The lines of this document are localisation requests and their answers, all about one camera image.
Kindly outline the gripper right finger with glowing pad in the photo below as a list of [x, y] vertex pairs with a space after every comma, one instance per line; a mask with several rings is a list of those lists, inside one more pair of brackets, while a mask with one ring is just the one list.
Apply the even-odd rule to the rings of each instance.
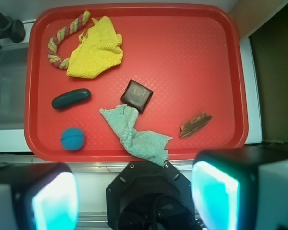
[[288, 147], [203, 150], [191, 193], [210, 230], [288, 230]]

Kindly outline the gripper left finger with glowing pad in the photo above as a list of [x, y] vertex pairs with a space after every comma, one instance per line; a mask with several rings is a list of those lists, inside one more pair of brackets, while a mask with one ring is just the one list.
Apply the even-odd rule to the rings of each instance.
[[78, 181], [66, 164], [0, 167], [0, 230], [73, 230], [79, 208]]

